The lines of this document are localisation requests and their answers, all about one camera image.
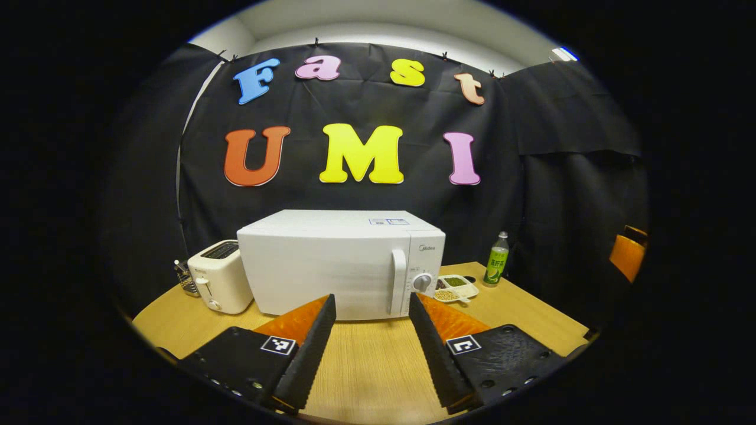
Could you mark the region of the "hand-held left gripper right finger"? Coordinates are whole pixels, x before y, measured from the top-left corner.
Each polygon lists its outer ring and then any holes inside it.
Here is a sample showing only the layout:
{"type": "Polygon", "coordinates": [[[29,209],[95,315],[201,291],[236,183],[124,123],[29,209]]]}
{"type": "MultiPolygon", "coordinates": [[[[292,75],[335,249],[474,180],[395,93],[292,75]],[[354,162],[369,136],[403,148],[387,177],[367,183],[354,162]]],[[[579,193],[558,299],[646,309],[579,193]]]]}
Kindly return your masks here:
{"type": "Polygon", "coordinates": [[[409,318],[449,414],[516,398],[572,360],[516,325],[485,325],[421,293],[410,294],[409,318]]]}

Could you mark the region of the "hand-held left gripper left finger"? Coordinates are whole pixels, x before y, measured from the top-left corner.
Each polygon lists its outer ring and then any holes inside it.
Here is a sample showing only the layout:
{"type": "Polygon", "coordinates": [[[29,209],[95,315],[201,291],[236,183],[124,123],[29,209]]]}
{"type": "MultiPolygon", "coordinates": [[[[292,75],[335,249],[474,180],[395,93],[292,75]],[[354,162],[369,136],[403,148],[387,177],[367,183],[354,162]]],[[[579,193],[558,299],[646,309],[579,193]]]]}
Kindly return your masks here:
{"type": "Polygon", "coordinates": [[[304,409],[337,318],[327,294],[254,330],[230,326],[176,366],[219,391],[270,411],[304,409]]]}

